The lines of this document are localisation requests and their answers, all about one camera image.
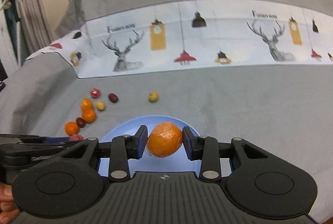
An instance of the small orange fruit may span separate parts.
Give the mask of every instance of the small orange fruit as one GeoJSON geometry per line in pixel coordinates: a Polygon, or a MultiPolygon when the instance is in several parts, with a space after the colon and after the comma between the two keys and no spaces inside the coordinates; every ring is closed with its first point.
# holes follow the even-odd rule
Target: small orange fruit
{"type": "Polygon", "coordinates": [[[86,123],[92,123],[96,120],[96,112],[92,108],[88,108],[83,111],[82,118],[86,123]]]}
{"type": "Polygon", "coordinates": [[[80,131],[80,128],[76,122],[66,123],[64,129],[69,136],[73,136],[80,131]]]}
{"type": "Polygon", "coordinates": [[[183,143],[182,131],[170,122],[154,127],[147,141],[149,153],[156,157],[166,157],[178,151],[183,143]]]}
{"type": "Polygon", "coordinates": [[[81,110],[94,109],[94,104],[89,98],[83,98],[81,101],[81,110]]]}

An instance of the fingernail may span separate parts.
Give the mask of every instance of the fingernail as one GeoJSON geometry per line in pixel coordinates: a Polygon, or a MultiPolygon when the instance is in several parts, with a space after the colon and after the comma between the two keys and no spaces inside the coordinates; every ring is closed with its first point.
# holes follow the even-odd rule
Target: fingernail
{"type": "Polygon", "coordinates": [[[8,223],[8,222],[9,222],[9,217],[1,218],[1,223],[8,223]]]}
{"type": "Polygon", "coordinates": [[[12,187],[6,186],[5,189],[3,190],[3,192],[6,196],[12,196],[12,187]]]}

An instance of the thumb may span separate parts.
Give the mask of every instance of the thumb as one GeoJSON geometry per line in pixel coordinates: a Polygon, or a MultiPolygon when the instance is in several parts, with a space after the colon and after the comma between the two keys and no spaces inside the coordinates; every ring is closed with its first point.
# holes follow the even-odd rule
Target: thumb
{"type": "Polygon", "coordinates": [[[0,201],[12,201],[12,187],[0,182],[0,201]]]}

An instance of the green curtain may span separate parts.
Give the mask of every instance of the green curtain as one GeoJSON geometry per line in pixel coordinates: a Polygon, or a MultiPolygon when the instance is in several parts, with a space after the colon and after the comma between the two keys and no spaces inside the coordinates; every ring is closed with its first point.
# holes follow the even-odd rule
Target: green curtain
{"type": "MultiPolygon", "coordinates": [[[[9,36],[12,41],[15,56],[17,58],[16,22],[15,22],[14,12],[11,8],[6,9],[4,11],[5,11],[5,17],[6,17],[6,23],[7,23],[7,27],[8,27],[9,36]]],[[[25,59],[30,54],[28,52],[23,33],[21,36],[21,50],[22,50],[22,62],[24,62],[25,59]]]]}

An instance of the human hand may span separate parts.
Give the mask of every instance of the human hand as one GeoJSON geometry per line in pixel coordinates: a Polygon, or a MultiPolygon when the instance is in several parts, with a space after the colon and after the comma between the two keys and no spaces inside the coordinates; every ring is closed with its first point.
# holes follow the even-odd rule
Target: human hand
{"type": "Polygon", "coordinates": [[[14,202],[12,187],[0,182],[0,224],[8,224],[18,216],[19,209],[14,202]]]}

